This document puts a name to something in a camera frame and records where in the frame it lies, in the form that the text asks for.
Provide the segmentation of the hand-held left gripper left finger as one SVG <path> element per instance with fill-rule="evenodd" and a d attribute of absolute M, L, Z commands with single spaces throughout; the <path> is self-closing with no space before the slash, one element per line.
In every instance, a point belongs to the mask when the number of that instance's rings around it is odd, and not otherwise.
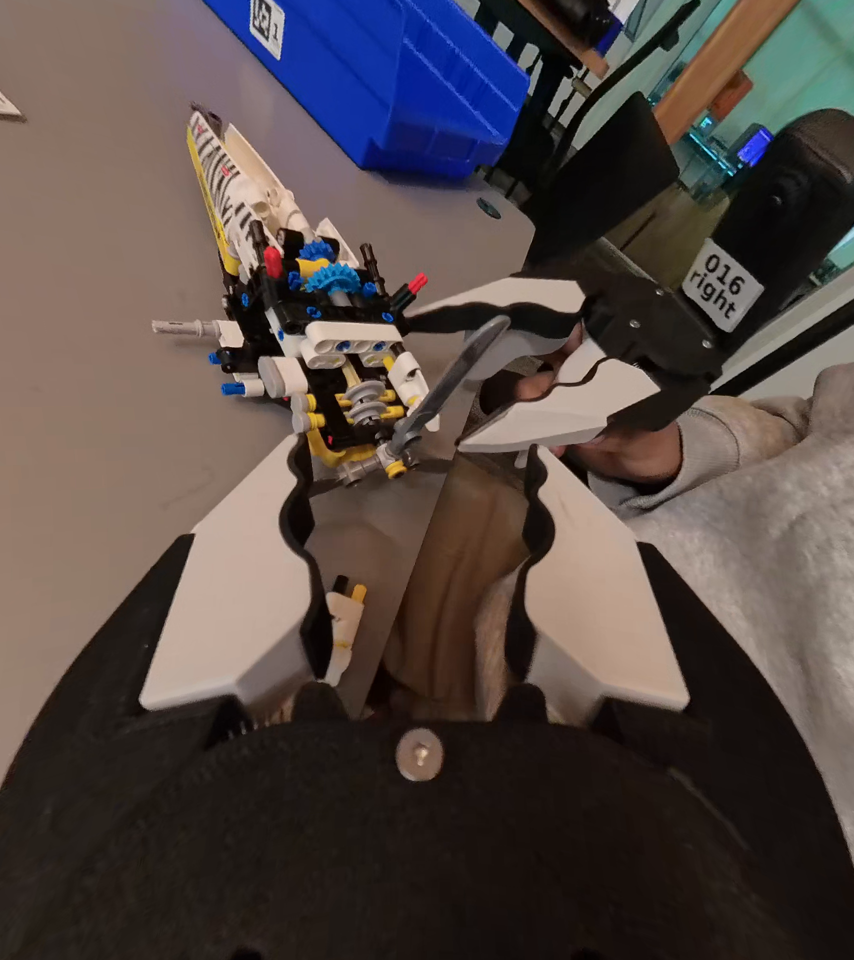
<path fill-rule="evenodd" d="M 283 439 L 192 531 L 140 693 L 147 711 L 221 696 L 272 712 L 325 679 L 332 617 L 317 561 L 308 441 Z"/>

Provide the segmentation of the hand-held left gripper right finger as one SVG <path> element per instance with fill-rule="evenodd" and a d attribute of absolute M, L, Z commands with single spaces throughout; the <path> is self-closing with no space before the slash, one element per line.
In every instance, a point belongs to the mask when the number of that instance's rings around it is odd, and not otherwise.
<path fill-rule="evenodd" d="M 529 449 L 524 493 L 509 674 L 566 726 L 610 701 L 682 713 L 690 695 L 634 534 L 544 446 Z"/>

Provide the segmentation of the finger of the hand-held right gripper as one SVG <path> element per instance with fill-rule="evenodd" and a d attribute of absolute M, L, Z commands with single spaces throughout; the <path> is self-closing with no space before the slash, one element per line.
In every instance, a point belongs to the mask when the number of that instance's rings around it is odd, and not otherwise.
<path fill-rule="evenodd" d="M 513 362 L 552 354 L 586 316 L 588 295 L 571 279 L 511 275 L 434 302 L 409 308 L 409 330 L 447 334 L 480 330 L 505 316 L 508 329 L 481 357 L 482 362 Z"/>
<path fill-rule="evenodd" d="M 585 443 L 621 411 L 660 392 L 639 366 L 608 357 L 584 340 L 564 361 L 552 385 L 534 399 L 517 400 L 457 444 L 462 453 L 505 453 Z"/>

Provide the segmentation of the grey lego rotor blade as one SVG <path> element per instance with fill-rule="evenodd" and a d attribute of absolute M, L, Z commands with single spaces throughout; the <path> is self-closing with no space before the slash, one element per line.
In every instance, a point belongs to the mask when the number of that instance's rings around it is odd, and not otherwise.
<path fill-rule="evenodd" d="M 509 316 L 500 315 L 489 320 L 465 339 L 457 358 L 446 368 L 442 377 L 437 380 L 416 408 L 401 419 L 395 427 L 390 440 L 385 445 L 385 451 L 389 456 L 396 460 L 402 458 L 404 451 L 441 413 L 445 403 L 510 325 Z"/>

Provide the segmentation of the lego helicopter model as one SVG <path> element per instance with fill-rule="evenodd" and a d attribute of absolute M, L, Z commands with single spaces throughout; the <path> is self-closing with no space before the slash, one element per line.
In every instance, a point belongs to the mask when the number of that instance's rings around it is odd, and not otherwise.
<path fill-rule="evenodd" d="M 316 226 L 240 131 L 191 103 L 186 143 L 217 245 L 223 317 L 154 320 L 159 335 L 215 340 L 227 397 L 289 409 L 292 431 L 335 484 L 416 467 L 390 449 L 428 396 L 407 349 L 405 311 L 425 273 L 387 288 L 370 244 L 357 255 L 329 219 Z"/>

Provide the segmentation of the person's right forearm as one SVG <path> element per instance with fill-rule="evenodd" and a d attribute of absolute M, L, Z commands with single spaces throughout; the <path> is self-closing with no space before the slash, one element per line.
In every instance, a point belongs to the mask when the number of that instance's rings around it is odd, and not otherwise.
<path fill-rule="evenodd" d="M 641 541 L 695 541 L 824 506 L 839 485 L 833 426 L 841 367 L 808 398 L 748 402 L 712 396 L 682 414 L 683 463 L 666 485 L 629 486 L 588 474 L 590 488 Z"/>

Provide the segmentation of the small white lego piece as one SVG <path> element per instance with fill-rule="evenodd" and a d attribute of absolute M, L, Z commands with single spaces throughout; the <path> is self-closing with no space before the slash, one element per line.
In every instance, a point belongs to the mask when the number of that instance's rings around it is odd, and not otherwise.
<path fill-rule="evenodd" d="M 367 593 L 368 588 L 363 583 L 350 582 L 345 574 L 337 575 L 332 588 L 326 593 L 333 644 L 324 681 L 332 688 L 338 686 L 350 665 Z"/>

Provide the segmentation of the person's right hand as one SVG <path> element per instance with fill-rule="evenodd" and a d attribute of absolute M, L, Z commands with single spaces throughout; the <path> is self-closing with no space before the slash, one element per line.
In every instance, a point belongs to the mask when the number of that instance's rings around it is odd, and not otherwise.
<path fill-rule="evenodd" d="M 580 444 L 550 448 L 579 469 L 628 486 L 660 486 L 673 481 L 684 462 L 681 428 L 671 422 L 657 431 L 608 427 Z"/>

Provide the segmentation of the black office chair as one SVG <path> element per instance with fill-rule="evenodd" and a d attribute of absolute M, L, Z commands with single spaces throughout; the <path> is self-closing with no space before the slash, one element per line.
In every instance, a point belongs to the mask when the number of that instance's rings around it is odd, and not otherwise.
<path fill-rule="evenodd" d="M 651 40 L 590 93 L 521 210 L 534 227 L 525 266 L 567 257 L 629 219 L 679 178 L 680 167 L 642 91 L 632 92 L 577 151 L 575 127 L 651 54 L 670 51 L 699 2 L 684 2 Z"/>

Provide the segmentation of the person's legs in tan pants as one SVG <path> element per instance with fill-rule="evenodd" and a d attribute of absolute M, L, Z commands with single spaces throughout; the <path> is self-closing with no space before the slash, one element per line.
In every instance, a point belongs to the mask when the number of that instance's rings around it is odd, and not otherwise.
<path fill-rule="evenodd" d="M 491 719 L 515 679 L 506 628 L 528 502 L 517 474 L 457 458 L 385 644 L 390 710 L 415 721 Z"/>

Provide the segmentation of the person's torso in grey sweatshirt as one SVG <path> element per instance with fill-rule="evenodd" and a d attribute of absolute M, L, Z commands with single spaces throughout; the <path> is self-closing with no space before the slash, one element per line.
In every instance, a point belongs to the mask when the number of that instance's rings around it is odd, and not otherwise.
<path fill-rule="evenodd" d="M 854 863 L 854 363 L 824 427 L 840 475 L 819 508 L 652 543 L 758 666 L 798 726 Z"/>

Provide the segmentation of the blue plastic storage bin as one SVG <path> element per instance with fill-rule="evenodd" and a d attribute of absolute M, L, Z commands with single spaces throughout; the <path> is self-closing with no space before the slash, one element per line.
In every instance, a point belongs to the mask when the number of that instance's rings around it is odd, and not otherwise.
<path fill-rule="evenodd" d="M 504 154 L 529 78 L 450 1 L 207 1 L 367 171 L 461 181 Z"/>

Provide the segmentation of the wooden beam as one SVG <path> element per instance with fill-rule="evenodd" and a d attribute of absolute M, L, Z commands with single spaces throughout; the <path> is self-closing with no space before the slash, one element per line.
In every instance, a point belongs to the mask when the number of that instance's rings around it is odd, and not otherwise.
<path fill-rule="evenodd" d="M 674 146 L 799 4 L 798 1 L 737 1 L 688 62 L 653 116 Z"/>

